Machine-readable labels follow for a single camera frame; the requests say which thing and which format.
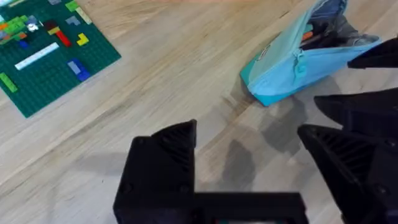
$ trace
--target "blue pencil case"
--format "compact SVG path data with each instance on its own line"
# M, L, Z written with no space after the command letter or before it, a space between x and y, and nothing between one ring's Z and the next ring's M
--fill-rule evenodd
M244 83L264 106L337 72L381 43L377 36L359 34L346 21L346 6L347 0L319 0L243 68ZM310 23L327 24L326 31L316 36L319 39L333 32L341 42L305 49L302 38Z

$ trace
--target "pencil case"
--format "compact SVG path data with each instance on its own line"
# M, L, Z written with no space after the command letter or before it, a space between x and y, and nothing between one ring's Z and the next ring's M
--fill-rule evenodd
M300 47L305 28L312 21L327 21L331 24L330 30L340 34L345 28L339 27L337 21L342 20L347 3L347 0L318 1L243 68L241 78L264 106L337 72L381 43L379 37L367 35L367 40L358 45L354 41L353 45L341 47L310 50Z

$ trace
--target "black plastic object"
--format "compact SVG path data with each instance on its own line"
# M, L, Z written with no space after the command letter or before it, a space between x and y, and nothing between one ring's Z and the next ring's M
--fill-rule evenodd
M354 95L316 96L315 103L345 131L398 139L398 88Z
M195 193L195 145L194 120L133 140L113 207L119 224L308 223L298 193Z
M388 40L348 62L349 68L398 68L398 38Z
M303 125L314 158L347 224L398 223L398 88L316 96L343 130Z

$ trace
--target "zipper pull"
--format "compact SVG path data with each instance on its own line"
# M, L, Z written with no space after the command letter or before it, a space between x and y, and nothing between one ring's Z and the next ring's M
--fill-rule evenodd
M307 73L304 51L303 49L297 49L293 54L296 57L296 65L294 66L295 79L302 78Z

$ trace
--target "wood grain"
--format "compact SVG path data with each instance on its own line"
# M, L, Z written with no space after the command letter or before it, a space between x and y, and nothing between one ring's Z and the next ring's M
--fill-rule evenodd
M192 118L197 190L299 190L312 223L341 223L297 126L337 126L314 95L395 87L395 71L344 69L269 108L238 76L314 1L79 2L123 57L29 119L0 93L0 223L116 223L132 138ZM397 12L395 0L351 0L347 16L388 39Z

